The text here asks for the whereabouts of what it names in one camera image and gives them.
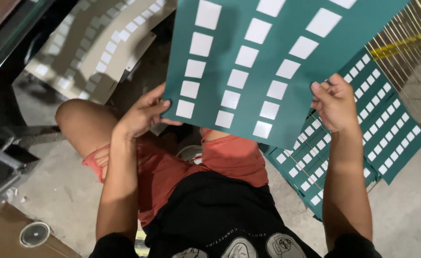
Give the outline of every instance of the knee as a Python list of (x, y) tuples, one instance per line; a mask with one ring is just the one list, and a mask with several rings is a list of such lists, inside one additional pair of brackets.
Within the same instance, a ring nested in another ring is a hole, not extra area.
[(62, 103), (54, 116), (56, 123), (59, 127), (62, 127), (69, 120), (77, 118), (78, 114), (81, 113), (80, 111), (88, 104), (88, 101), (80, 99), (72, 99)]

